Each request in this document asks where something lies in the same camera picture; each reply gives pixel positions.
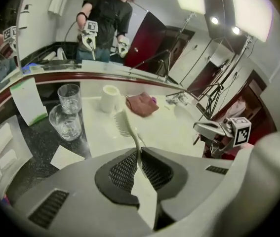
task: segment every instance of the mesh grille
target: mesh grille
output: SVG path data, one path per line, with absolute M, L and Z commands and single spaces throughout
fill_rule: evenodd
M 209 166 L 208 168 L 206 168 L 206 170 L 215 172 L 218 174 L 222 174 L 222 175 L 225 175 L 228 172 L 227 168 L 220 168 L 220 167 L 216 167 L 216 166 Z
M 68 195 L 68 192 L 53 191 L 49 197 L 29 216 L 29 220 L 47 229 L 64 204 Z
M 110 169 L 109 178 L 114 185 L 131 193 L 134 185 L 134 174 L 136 170 L 137 152 L 134 152 Z
M 156 191 L 173 178 L 171 167 L 147 153 L 142 154 L 142 168 Z

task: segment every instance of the drinking glass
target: drinking glass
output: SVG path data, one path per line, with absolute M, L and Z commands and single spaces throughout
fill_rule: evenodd
M 59 135 L 66 141 L 75 140 L 81 134 L 79 115 L 77 113 L 65 113 L 62 105 L 53 107 L 49 113 L 49 121 Z
M 57 90 L 65 113 L 74 114 L 81 110 L 80 87 L 76 84 L 66 84 Z

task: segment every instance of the faucet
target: faucet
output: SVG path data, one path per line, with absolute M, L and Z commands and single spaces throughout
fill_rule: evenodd
M 178 102 L 181 102 L 183 105 L 188 105 L 187 100 L 188 99 L 185 96 L 185 93 L 180 92 L 180 93 L 174 95 L 174 97 L 172 99 L 166 99 L 166 102 L 170 105 L 172 105 L 172 104 L 177 105 Z

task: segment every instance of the towel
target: towel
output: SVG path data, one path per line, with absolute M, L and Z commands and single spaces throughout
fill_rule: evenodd
M 126 105 L 133 113 L 144 118 L 159 109 L 157 104 L 146 92 L 137 96 L 127 97 Z

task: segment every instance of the red door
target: red door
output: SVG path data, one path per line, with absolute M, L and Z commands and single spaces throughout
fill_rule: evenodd
M 155 55 L 165 37 L 166 29 L 156 16 L 148 12 L 133 39 L 124 65 L 133 68 Z M 147 71 L 149 66 L 146 63 L 137 69 Z
M 197 78 L 189 85 L 188 90 L 194 90 L 193 94 L 196 97 L 204 92 L 205 88 L 211 84 L 216 75 L 220 72 L 220 69 L 212 62 L 208 62 Z

